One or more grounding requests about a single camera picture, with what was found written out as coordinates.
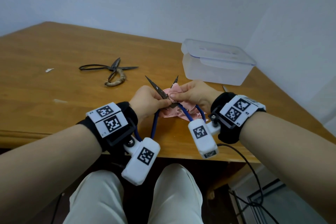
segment clear plastic lid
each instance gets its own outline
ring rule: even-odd
[[[241,48],[232,45],[186,39],[183,42],[183,53],[188,52],[194,58],[212,61],[233,62],[255,66],[256,62]]]

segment left hand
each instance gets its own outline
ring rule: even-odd
[[[171,105],[171,101],[162,99],[153,88],[142,86],[129,101],[129,104],[140,122],[143,118],[156,113],[157,110]]]

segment plastic food container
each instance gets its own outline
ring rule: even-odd
[[[241,85],[256,66],[237,46],[186,39],[181,51],[184,73],[190,80]]]

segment black wrist strap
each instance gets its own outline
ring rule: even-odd
[[[219,113],[225,104],[229,103],[235,96],[236,94],[233,92],[224,92],[219,95],[212,103],[211,114],[209,114],[209,118],[212,121],[215,120],[215,122],[220,123],[220,133],[218,135],[218,139],[227,144],[233,144],[239,141],[240,132],[246,122],[245,121],[240,127],[238,127]],[[263,108],[257,109],[257,112],[258,111],[266,112]]]
[[[124,126],[123,128],[117,130],[113,134],[102,138],[100,133],[98,132],[94,122],[90,119],[90,117],[86,117],[84,120],[81,120],[77,124],[82,124],[86,126],[97,138],[102,151],[108,150],[110,153],[115,150],[112,148],[116,147],[118,150],[122,150],[123,152],[123,142],[126,141],[131,134],[133,133],[134,129],[138,124],[138,118],[134,110],[130,107],[128,102],[120,102],[116,104],[122,111],[124,117],[126,118],[128,125]]]

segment scissors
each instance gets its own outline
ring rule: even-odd
[[[169,99],[169,96],[163,91],[160,89],[159,86],[157,86],[151,79],[149,79],[147,76],[146,76],[147,80],[149,81],[149,83],[153,86],[153,88],[156,90],[156,92],[162,97],[162,99]],[[174,85],[174,83],[177,83],[179,79],[179,76],[176,77],[175,81],[173,82],[172,86]],[[187,111],[186,108],[184,108],[180,103],[172,103],[169,107],[171,108],[175,108],[175,107],[179,107],[183,112],[184,114],[187,116],[188,120],[189,121],[193,121],[192,117],[190,116],[189,112]],[[204,120],[204,122],[206,121],[205,119],[205,115],[204,115],[204,112],[202,111],[202,109],[196,105],[196,108],[199,110],[201,116],[202,116],[202,119]],[[157,110],[157,112],[154,114],[154,120],[153,120],[153,126],[152,126],[152,131],[150,132],[150,137],[153,139],[154,138],[154,135],[155,135],[155,131],[156,131],[156,125],[157,125],[157,122],[158,122],[158,117],[159,117],[159,112],[160,112],[160,109]],[[135,138],[138,140],[138,141],[142,141],[139,133],[138,133],[138,129],[135,128],[134,130],[134,135],[135,135]]]
[[[120,60],[121,60],[120,58],[117,58],[116,61],[113,62],[113,64],[111,66],[99,65],[99,64],[89,64],[89,65],[80,66],[79,70],[82,70],[82,71],[100,70],[100,69],[110,70],[112,73],[107,78],[107,81],[105,82],[105,85],[112,87],[112,86],[116,86],[118,84],[121,84],[126,80],[126,75],[125,75],[123,70],[131,70],[131,69],[138,68],[138,67],[118,67],[118,65],[120,63]],[[113,75],[115,75],[116,72],[120,74],[120,79],[116,80],[115,82],[110,82],[111,78],[113,77]]]

